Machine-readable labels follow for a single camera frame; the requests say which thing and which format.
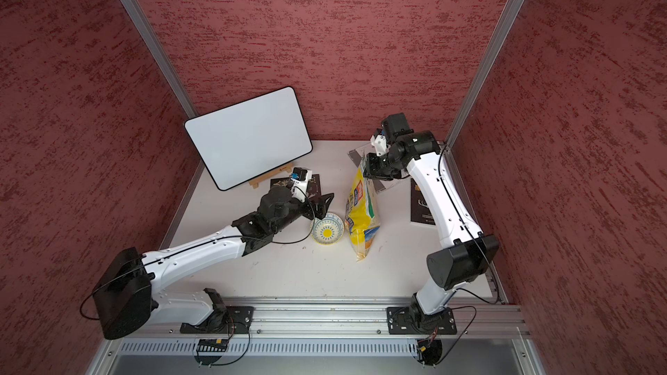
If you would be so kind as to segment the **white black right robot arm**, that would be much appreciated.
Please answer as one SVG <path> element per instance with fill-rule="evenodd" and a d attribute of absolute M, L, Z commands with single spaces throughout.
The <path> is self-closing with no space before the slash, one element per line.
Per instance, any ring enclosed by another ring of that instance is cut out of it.
<path fill-rule="evenodd" d="M 431 132 L 377 130 L 370 143 L 365 175 L 382 181 L 412 179 L 434 219 L 441 250 L 427 256 L 429 279 L 415 293 L 411 313 L 438 314 L 455 293 L 486 273 L 500 243 L 485 235 L 469 214 Z"/>

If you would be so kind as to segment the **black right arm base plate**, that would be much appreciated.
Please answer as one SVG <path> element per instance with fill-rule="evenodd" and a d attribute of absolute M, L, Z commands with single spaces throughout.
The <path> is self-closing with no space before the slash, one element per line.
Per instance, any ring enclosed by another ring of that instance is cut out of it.
<path fill-rule="evenodd" d="M 415 305 L 388 307 L 388 331 L 392 335 L 454 335 L 458 333 L 453 311 L 446 307 L 436 314 L 423 314 Z"/>

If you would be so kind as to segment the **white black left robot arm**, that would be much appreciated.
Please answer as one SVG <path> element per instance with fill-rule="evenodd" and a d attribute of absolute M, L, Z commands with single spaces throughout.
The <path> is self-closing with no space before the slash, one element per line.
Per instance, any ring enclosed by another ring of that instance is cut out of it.
<path fill-rule="evenodd" d="M 271 187 L 254 212 L 222 230 L 176 248 L 140 253 L 127 248 L 116 255 L 92 290 L 104 338 L 117 340 L 143 326 L 179 323 L 190 333 L 222 330 L 227 311 L 219 293 L 170 296 L 177 281 L 226 260 L 235 260 L 275 242 L 295 220 L 326 217 L 332 193 L 309 197 L 298 187 Z"/>

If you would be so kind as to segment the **yellow oats bag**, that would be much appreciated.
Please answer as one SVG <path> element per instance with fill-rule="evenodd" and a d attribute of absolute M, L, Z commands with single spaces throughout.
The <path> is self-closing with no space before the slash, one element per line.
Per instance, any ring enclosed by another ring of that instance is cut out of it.
<path fill-rule="evenodd" d="M 378 211 L 373 181 L 366 177 L 367 163 L 362 161 L 354 176 L 349 192 L 344 218 L 345 229 L 358 261 L 366 259 L 380 230 Z"/>

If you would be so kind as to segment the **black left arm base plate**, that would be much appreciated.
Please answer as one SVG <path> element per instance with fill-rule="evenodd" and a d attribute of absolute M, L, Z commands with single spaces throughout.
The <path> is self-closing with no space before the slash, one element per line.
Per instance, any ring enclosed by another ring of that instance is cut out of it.
<path fill-rule="evenodd" d="M 224 334 L 231 338 L 235 334 L 249 334 L 255 309 L 253 307 L 226 306 L 220 293 L 205 288 L 204 293 L 212 301 L 212 313 L 200 324 L 182 323 L 181 334 Z"/>

